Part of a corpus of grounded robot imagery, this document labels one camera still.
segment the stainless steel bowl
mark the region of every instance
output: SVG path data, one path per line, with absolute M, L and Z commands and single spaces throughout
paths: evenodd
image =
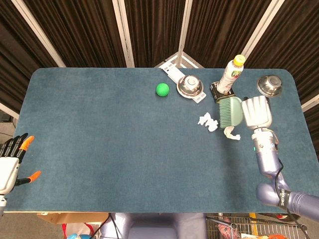
M 185 98 L 195 98 L 200 95 L 203 90 L 203 83 L 196 76 L 184 76 L 177 83 L 177 91 Z
M 276 97 L 281 94 L 283 84 L 278 76 L 263 76 L 257 80 L 257 89 L 267 97 Z

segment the brown curtain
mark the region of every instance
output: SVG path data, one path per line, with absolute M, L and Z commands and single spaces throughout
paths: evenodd
M 319 105 L 307 110 L 305 112 L 305 118 L 316 153 L 319 155 Z
M 295 79 L 303 104 L 319 94 L 318 61 L 319 1 L 287 0 L 250 54 L 245 67 L 288 70 Z
M 0 102 L 19 113 L 32 73 L 55 62 L 10 0 L 0 1 Z
M 126 67 L 111 0 L 24 0 L 67 67 Z
M 135 67 L 154 67 L 178 51 L 185 0 L 125 0 Z
M 195 0 L 184 52 L 205 68 L 224 68 L 240 54 L 270 0 Z

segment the robotic hand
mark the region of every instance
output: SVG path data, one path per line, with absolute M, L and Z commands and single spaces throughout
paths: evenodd
M 242 109 L 247 127 L 254 131 L 252 140 L 259 172 L 271 180 L 271 183 L 260 183 L 257 186 L 257 198 L 266 205 L 277 206 L 319 222 L 319 197 L 290 191 L 281 173 L 283 165 L 277 155 L 278 139 L 268 129 L 272 116 L 266 97 L 247 99 L 242 102 Z
M 25 133 L 22 136 L 9 139 L 0 148 L 0 218 L 6 206 L 4 196 L 11 192 L 14 186 L 32 183 L 41 174 L 41 171 L 37 171 L 28 178 L 17 179 L 22 159 L 34 140 L 34 136 L 26 139 L 27 136 L 28 134 Z

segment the metal cart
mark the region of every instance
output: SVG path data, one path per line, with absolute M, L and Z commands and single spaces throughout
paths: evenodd
M 245 217 L 206 217 L 207 233 L 209 239 L 235 239 L 242 234 L 254 236 L 283 235 L 287 239 L 304 239 L 305 235 L 295 224 L 281 223 L 263 219 Z M 228 227 L 231 235 L 223 236 L 220 232 L 221 225 Z

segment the plastic brush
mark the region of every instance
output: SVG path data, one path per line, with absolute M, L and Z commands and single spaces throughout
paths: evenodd
M 237 126 L 243 120 L 241 99 L 229 97 L 219 101 L 220 127 Z

